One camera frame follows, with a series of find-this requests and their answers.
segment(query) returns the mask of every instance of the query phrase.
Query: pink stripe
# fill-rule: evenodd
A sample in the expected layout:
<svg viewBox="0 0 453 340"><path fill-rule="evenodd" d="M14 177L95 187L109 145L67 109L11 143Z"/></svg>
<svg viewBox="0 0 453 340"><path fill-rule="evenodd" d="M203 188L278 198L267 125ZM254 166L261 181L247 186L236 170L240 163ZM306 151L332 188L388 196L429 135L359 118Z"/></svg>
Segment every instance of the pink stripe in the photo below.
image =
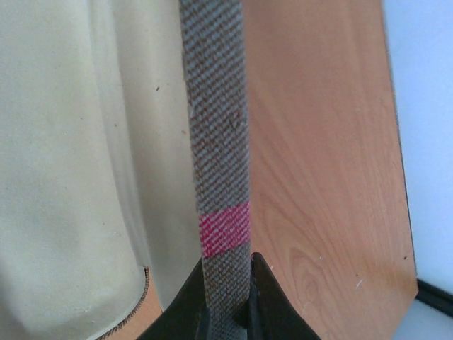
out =
<svg viewBox="0 0 453 340"><path fill-rule="evenodd" d="M211 257L250 241L250 203L200 216L203 257Z"/></svg>

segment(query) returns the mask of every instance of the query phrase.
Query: gray woven strap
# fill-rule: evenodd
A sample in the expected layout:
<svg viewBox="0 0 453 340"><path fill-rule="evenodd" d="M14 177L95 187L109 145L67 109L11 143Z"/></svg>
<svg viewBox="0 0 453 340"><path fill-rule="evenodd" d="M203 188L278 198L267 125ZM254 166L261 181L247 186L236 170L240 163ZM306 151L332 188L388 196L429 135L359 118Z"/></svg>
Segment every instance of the gray woven strap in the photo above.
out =
<svg viewBox="0 0 453 340"><path fill-rule="evenodd" d="M250 288L248 112L239 0L180 0L190 140L210 339L246 339Z"/></svg>

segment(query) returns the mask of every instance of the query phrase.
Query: cream fabric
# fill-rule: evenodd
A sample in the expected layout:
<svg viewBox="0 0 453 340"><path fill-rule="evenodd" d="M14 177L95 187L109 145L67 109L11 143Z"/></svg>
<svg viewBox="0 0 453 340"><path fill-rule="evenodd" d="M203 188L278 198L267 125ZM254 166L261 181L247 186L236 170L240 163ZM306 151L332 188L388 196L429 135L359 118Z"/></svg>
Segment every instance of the cream fabric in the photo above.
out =
<svg viewBox="0 0 453 340"><path fill-rule="evenodd" d="M200 257L178 3L0 0L0 339L94 339Z"/></svg>

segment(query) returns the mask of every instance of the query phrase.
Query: black plastic piece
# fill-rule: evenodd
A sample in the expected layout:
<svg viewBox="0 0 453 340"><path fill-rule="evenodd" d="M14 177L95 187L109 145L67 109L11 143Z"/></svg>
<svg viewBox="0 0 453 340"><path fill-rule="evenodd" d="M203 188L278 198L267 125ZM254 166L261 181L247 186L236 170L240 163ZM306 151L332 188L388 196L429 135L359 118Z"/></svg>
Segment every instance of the black plastic piece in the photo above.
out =
<svg viewBox="0 0 453 340"><path fill-rule="evenodd" d="M418 280L418 294L416 299L449 317L453 317L453 295L425 281Z"/></svg>
<svg viewBox="0 0 453 340"><path fill-rule="evenodd" d="M170 307L139 340L218 340L209 334L202 266L199 261ZM289 303L263 256L251 257L250 298L237 318L248 340L320 340Z"/></svg>
<svg viewBox="0 0 453 340"><path fill-rule="evenodd" d="M203 270L198 261L175 300L138 340L207 340L203 336L207 336L208 323Z"/></svg>

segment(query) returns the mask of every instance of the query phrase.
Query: wood grain surface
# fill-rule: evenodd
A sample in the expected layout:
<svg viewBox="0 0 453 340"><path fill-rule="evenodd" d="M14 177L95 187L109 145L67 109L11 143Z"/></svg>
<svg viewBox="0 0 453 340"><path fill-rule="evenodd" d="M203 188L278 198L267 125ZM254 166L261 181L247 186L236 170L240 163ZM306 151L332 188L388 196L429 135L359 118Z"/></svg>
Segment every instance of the wood grain surface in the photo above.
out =
<svg viewBox="0 0 453 340"><path fill-rule="evenodd" d="M244 0L252 242L327 339L390 339L417 286L379 0Z"/></svg>

